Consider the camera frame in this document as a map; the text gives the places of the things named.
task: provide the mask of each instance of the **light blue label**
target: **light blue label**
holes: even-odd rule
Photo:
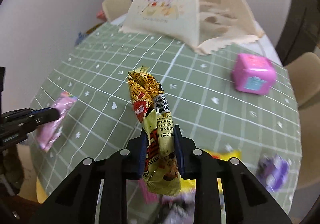
[[[262,80],[259,77],[248,77],[244,88],[259,91],[265,82],[265,80]]]

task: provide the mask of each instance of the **table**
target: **table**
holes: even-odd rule
[[[113,20],[111,22],[111,24],[122,25],[124,23],[124,20],[126,17],[127,17],[127,15],[124,14],[124,15],[120,16],[119,18]],[[260,24],[257,21],[255,22],[255,25],[258,30],[262,30]],[[282,65],[275,48],[273,47],[270,39],[268,38],[268,36],[266,34],[264,34],[257,42],[249,43],[249,44],[240,44],[240,46],[245,47],[245,48],[255,52],[256,54],[265,56],[278,65]]]
[[[302,156],[297,103],[287,71],[274,63],[277,82],[268,95],[238,92],[230,77],[238,53],[231,45],[200,56],[181,41],[160,35],[123,34],[105,23],[83,41],[48,76],[31,103],[40,109],[62,91],[78,97],[63,121],[62,134],[45,153],[29,137],[39,180],[50,194],[85,157],[108,158],[140,134],[130,103],[127,72],[142,65],[163,85],[182,134],[198,148],[242,151],[253,173],[262,154],[278,154],[291,162],[288,181],[272,195],[288,213]],[[129,219],[145,223],[154,204],[145,205],[136,182],[127,185]]]

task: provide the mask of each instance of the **pink candy wrapper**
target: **pink candy wrapper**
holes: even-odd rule
[[[154,203],[159,200],[157,194],[148,191],[147,185],[143,179],[140,179],[138,183],[146,204]]]
[[[62,120],[76,101],[77,98],[75,96],[71,95],[68,92],[62,92],[59,98],[51,106],[52,108],[55,108],[59,111],[60,118],[56,121],[47,123],[42,127],[39,127],[36,136],[41,149],[45,152],[48,152],[50,150],[55,140],[57,140],[57,138],[61,135],[61,130],[59,130],[57,133],[56,131],[59,128]]]

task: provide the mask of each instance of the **red logo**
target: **red logo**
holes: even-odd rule
[[[141,99],[144,97],[144,93],[143,92],[140,92],[140,94],[138,95],[138,99]]]
[[[153,129],[150,133],[150,143],[147,140],[147,155],[146,163],[144,166],[144,171],[148,171],[149,162],[159,153],[159,138],[158,138],[158,128]]]
[[[145,100],[137,100],[133,103],[133,110],[139,120],[142,123],[144,114],[147,112],[147,102]]]

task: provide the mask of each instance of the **blue object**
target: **blue object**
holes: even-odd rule
[[[86,37],[87,37],[87,34],[82,34],[81,32],[79,32],[78,38],[75,42],[75,47],[78,46]]]
[[[145,166],[146,156],[147,156],[147,139],[148,139],[148,136],[144,130],[141,131],[140,138],[141,138],[141,150],[140,150],[140,157],[138,162],[138,165],[139,165],[138,173],[141,173],[141,176],[142,176],[144,172],[144,166]]]
[[[262,80],[259,77],[248,77],[244,88],[259,91],[265,82],[265,80]]]

